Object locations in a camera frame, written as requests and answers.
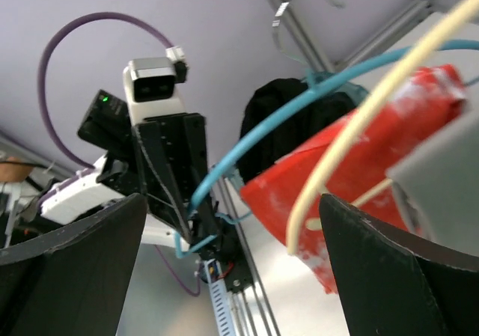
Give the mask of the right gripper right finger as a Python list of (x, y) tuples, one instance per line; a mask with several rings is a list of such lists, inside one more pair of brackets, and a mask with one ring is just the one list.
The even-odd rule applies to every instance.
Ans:
[(478, 334), (478, 257), (335, 195), (321, 197), (319, 214), (351, 335)]

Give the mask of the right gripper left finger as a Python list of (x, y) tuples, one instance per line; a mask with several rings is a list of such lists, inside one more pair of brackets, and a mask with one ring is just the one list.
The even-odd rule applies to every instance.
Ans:
[(115, 335), (147, 214), (133, 194), (1, 250), (2, 335)]

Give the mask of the red white patterned trousers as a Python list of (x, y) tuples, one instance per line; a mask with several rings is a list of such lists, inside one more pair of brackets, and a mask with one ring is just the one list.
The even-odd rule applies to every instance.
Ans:
[[(354, 201), (385, 179), (388, 168), (460, 114), (465, 95), (455, 66), (423, 67), (355, 142), (326, 184), (327, 192)], [(347, 125), (350, 114), (308, 138), (250, 179), (240, 195), (263, 226), (286, 241), (287, 220), (314, 166)]]

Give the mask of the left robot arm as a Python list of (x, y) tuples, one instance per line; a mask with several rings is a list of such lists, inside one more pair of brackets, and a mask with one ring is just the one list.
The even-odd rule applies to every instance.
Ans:
[(77, 135), (106, 154), (52, 187), (39, 200), (42, 217), (69, 224), (109, 201), (141, 194), (150, 218), (169, 226), (193, 252), (209, 255), (221, 246), (224, 225), (211, 197), (188, 210), (207, 174), (205, 119), (187, 113), (178, 94), (138, 103), (99, 91)]

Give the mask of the teal blue hanger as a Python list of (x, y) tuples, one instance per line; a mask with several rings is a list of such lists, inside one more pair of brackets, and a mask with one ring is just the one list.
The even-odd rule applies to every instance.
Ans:
[(327, 79), (318, 87), (300, 94), (272, 113), (242, 138), (201, 181), (191, 196), (187, 214), (191, 216), (196, 211), (211, 187), (241, 156), (289, 117), (337, 86), (382, 65), (393, 63), (394, 67), (378, 82), (364, 102), (356, 109), (356, 113), (350, 119), (350, 122), (323, 154), (322, 159), (315, 165), (314, 170), (302, 187), (290, 212), (286, 228), (287, 252), (290, 255), (296, 254), (301, 226), (307, 212), (319, 193), (323, 191), (326, 182), (350, 150), (356, 138), (378, 115), (389, 97), (413, 71), (428, 59), (430, 54), (436, 50), (453, 49), (451, 36), (477, 14), (478, 0), (461, 0), (410, 49), (385, 53), (361, 62)]

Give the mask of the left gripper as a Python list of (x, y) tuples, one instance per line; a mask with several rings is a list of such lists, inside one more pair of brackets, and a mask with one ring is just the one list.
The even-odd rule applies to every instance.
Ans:
[(161, 203), (151, 207), (185, 239), (219, 235), (210, 196), (189, 211), (208, 172), (205, 118), (198, 113), (151, 117), (132, 127), (141, 192)]

